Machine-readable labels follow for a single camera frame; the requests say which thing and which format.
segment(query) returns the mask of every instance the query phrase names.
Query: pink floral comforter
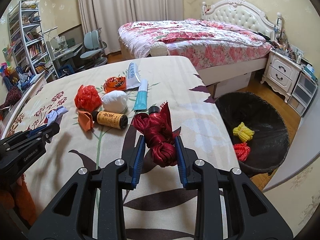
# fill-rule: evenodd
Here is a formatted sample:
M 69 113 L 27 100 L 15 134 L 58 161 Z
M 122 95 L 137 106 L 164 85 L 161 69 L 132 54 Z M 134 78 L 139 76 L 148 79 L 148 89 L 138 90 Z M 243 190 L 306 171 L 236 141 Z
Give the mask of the pink floral comforter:
M 162 41 L 170 55 L 189 58 L 197 70 L 261 58 L 272 47 L 238 26 L 193 19 L 127 23 L 119 35 L 135 58 L 147 57 L 151 45 Z

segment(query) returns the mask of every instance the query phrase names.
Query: yellow foam net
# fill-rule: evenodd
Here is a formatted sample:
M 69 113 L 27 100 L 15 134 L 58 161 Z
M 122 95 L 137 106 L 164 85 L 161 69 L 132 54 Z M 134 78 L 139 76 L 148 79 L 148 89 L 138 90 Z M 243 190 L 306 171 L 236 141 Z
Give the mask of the yellow foam net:
M 238 136 L 242 142 L 250 141 L 254 135 L 254 131 L 250 130 L 243 122 L 233 129 L 233 135 Z

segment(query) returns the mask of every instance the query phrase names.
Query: bottle label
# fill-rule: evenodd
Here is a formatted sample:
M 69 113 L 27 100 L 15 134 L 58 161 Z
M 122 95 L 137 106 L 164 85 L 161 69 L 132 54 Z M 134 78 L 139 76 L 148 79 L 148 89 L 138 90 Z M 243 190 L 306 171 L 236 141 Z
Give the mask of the bottle label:
M 97 122 L 101 125 L 120 129 L 120 118 L 123 114 L 100 111 L 97 116 Z

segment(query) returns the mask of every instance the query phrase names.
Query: tufted headboard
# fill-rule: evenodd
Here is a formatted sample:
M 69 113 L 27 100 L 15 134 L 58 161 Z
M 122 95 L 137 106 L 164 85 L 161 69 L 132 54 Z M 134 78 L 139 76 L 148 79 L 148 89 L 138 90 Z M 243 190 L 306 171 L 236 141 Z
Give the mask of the tufted headboard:
M 260 32 L 272 41 L 275 40 L 275 25 L 267 20 L 263 11 L 245 0 L 222 0 L 211 5 L 208 11 L 206 3 L 202 4 L 203 20 L 237 25 L 253 32 Z

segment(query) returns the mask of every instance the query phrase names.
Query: floral wallpaper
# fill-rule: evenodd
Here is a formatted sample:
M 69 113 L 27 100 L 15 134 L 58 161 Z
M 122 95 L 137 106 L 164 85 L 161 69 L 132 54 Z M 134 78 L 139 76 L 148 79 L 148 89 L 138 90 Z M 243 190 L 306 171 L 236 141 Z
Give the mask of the floral wallpaper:
M 41 27 L 42 31 L 45 32 L 47 30 L 52 29 L 53 27 L 57 26 L 57 23 L 55 22 L 55 17 L 54 17 L 54 11 L 53 8 L 51 8 L 52 0 L 39 0 L 39 15 L 41 18 Z M 50 32 L 50 36 L 57 37 L 58 36 L 58 31 L 53 30 Z M 51 38 L 48 38 L 47 35 L 44 35 L 44 39 L 46 41 L 50 40 Z
M 78 0 L 52 0 L 52 8 L 58 33 L 81 24 Z
M 220 0 L 184 0 L 184 17 L 200 18 L 202 2 L 208 5 Z M 284 29 L 289 43 L 305 52 L 320 77 L 320 17 L 309 0 L 246 0 L 263 10 L 268 19 L 274 22 L 277 12 L 284 18 Z
M 296 236 L 320 204 L 320 158 L 285 183 L 264 194 Z

